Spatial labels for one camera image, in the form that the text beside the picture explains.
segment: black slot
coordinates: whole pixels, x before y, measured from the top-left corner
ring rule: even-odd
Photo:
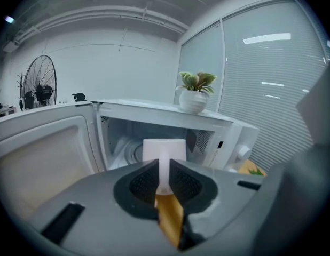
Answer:
[[[70,202],[42,231],[42,235],[54,242],[60,244],[76,220],[85,209],[84,206]]]
[[[241,187],[244,187],[244,188],[252,189],[252,190],[259,190],[261,187],[261,184],[252,183],[252,182],[248,182],[245,180],[240,180],[238,182],[238,185]]]

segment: electric fan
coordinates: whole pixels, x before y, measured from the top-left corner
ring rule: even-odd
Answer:
[[[25,75],[22,91],[25,110],[56,104],[56,71],[49,56],[39,56],[31,63]]]

